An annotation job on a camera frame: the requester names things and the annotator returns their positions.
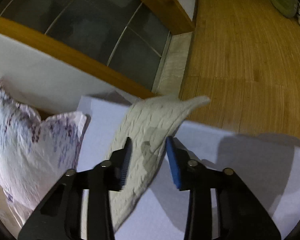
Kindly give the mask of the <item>white floral pillow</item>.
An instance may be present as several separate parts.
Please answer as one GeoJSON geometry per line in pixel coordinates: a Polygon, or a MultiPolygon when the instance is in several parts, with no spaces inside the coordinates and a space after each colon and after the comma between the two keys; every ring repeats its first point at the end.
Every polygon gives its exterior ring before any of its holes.
{"type": "Polygon", "coordinates": [[[0,187],[20,225],[57,180],[76,168],[86,122],[82,112],[42,120],[14,100],[0,79],[0,187]]]}

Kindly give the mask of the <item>beige cable-knit sweater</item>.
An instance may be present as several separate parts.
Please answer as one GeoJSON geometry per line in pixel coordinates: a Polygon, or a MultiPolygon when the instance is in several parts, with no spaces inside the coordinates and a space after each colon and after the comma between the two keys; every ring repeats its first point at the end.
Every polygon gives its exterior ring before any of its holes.
{"type": "Polygon", "coordinates": [[[116,130],[109,153],[132,140],[132,155],[126,184],[110,194],[111,217],[117,231],[135,209],[156,176],[164,157],[166,138],[176,133],[187,116],[210,102],[207,96],[180,101],[173,96],[156,96],[130,106],[116,130]]]}

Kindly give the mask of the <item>wooden framed glass door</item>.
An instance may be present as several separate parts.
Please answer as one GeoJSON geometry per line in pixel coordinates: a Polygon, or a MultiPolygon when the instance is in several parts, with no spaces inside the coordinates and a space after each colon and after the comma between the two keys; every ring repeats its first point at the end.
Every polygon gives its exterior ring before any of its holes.
{"type": "Polygon", "coordinates": [[[196,0],[0,0],[0,34],[140,98],[152,97],[171,38],[196,0]]]}

